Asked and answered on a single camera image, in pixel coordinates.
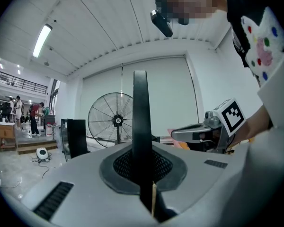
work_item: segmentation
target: polka dot fabric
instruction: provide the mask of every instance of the polka dot fabric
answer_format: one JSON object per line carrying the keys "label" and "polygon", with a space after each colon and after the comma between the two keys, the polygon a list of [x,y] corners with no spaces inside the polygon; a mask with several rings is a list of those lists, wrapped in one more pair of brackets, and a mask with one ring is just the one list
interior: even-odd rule
{"label": "polka dot fabric", "polygon": [[284,56],[284,31],[270,8],[265,9],[259,26],[246,16],[241,25],[250,44],[246,62],[262,85]]}

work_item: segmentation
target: railing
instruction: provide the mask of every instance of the railing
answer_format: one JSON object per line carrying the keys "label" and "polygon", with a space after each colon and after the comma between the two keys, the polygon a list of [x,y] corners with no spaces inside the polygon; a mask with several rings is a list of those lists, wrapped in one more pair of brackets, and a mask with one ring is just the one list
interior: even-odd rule
{"label": "railing", "polygon": [[47,90],[46,86],[9,75],[2,71],[0,71],[0,83],[42,94],[45,94]]}

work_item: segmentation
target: standing fan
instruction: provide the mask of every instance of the standing fan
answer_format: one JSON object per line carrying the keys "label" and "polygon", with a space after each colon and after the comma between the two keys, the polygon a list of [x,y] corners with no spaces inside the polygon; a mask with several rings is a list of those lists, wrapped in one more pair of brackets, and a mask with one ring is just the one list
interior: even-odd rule
{"label": "standing fan", "polygon": [[124,93],[109,93],[100,97],[89,111],[89,131],[104,147],[111,141],[116,144],[132,141],[133,98]]}

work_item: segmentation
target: white robot vacuum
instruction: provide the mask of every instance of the white robot vacuum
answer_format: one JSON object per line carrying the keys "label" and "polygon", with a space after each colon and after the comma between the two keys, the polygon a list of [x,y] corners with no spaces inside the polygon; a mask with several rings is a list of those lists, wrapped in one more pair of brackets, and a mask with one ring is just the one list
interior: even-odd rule
{"label": "white robot vacuum", "polygon": [[48,152],[45,148],[38,148],[37,149],[37,157],[41,160],[48,159]]}

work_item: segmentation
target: fluorescent light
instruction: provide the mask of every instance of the fluorescent light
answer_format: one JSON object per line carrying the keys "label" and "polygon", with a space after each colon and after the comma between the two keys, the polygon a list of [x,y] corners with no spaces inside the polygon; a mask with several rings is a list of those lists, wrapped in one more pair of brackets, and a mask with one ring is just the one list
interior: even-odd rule
{"label": "fluorescent light", "polygon": [[38,40],[37,40],[37,43],[35,45],[35,48],[34,48],[34,52],[33,52],[33,56],[38,58],[39,57],[39,54],[40,54],[40,51],[42,49],[42,46],[46,40],[46,38],[48,37],[49,35],[49,32],[52,30],[52,27],[48,24],[44,25],[39,37],[38,37]]}

